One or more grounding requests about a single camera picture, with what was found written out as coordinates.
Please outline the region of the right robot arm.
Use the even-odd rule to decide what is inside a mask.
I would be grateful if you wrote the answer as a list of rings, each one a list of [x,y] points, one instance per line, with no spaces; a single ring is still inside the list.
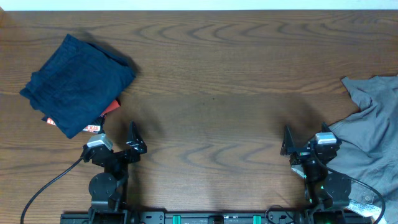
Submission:
[[[341,140],[323,123],[322,131],[302,147],[295,145],[288,126],[280,154],[289,156],[292,168],[303,170],[305,199],[309,207],[294,215],[295,223],[346,223],[344,208],[349,205],[351,181],[328,170],[326,166],[337,156]]]

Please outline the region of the grey shorts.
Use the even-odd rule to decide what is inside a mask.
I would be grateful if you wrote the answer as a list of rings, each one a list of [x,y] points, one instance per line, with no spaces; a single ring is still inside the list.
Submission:
[[[397,77],[342,80],[360,111],[330,126],[342,144],[328,167],[372,188],[352,184],[349,198],[371,205],[375,215],[397,223]]]

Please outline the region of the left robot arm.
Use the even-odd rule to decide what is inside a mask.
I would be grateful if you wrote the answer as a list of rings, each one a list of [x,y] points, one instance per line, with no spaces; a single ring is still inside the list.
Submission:
[[[147,146],[131,121],[126,144],[129,149],[114,152],[113,143],[105,133],[90,138],[83,146],[81,158],[104,169],[89,183],[91,207],[89,223],[139,223],[137,212],[127,206],[128,165],[139,162]]]

